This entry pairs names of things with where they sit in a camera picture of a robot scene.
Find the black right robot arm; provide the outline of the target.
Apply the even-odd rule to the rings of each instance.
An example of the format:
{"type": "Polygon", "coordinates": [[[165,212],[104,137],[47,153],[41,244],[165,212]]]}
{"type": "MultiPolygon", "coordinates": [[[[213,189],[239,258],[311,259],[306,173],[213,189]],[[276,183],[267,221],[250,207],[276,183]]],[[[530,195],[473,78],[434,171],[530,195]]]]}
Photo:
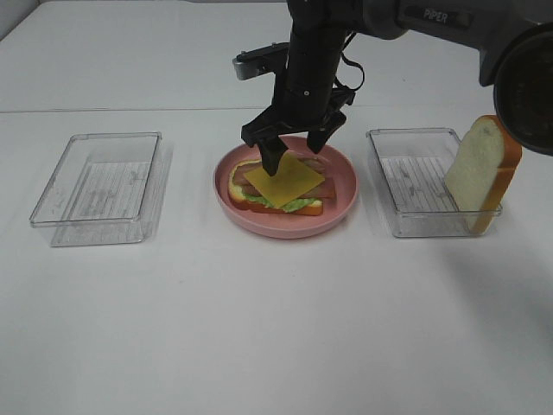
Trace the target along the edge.
{"type": "Polygon", "coordinates": [[[243,52],[241,80],[273,73],[270,105],[245,124],[274,175],[286,152],[283,135],[304,132],[318,153],[346,122],[355,90],[337,80],[345,48],[357,34],[394,40],[416,31],[476,49],[479,82],[493,88],[497,117],[522,146],[552,151],[552,4],[549,1],[290,1],[290,38],[243,52]]]}

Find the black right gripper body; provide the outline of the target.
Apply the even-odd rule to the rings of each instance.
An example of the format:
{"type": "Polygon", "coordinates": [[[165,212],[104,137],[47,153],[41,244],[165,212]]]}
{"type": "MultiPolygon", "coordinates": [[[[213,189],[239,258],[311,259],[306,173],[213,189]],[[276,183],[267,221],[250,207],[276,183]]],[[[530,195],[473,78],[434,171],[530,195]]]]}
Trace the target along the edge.
{"type": "Polygon", "coordinates": [[[350,105],[356,91],[333,80],[328,87],[294,90],[287,84],[287,73],[275,77],[270,106],[241,128],[241,138],[253,146],[264,138],[295,132],[309,132],[321,126],[343,105],[350,105]]]}

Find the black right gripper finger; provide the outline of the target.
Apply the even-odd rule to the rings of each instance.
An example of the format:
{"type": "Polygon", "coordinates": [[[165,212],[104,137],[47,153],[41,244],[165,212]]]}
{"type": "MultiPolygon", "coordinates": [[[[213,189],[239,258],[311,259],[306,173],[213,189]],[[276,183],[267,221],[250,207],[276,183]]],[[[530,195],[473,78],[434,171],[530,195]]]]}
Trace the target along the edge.
{"type": "Polygon", "coordinates": [[[280,137],[262,139],[257,143],[264,171],[274,176],[285,153],[285,143],[280,137]]]}
{"type": "Polygon", "coordinates": [[[346,122],[343,112],[335,112],[321,126],[308,132],[307,146],[318,154],[326,145],[328,139],[346,122]]]}

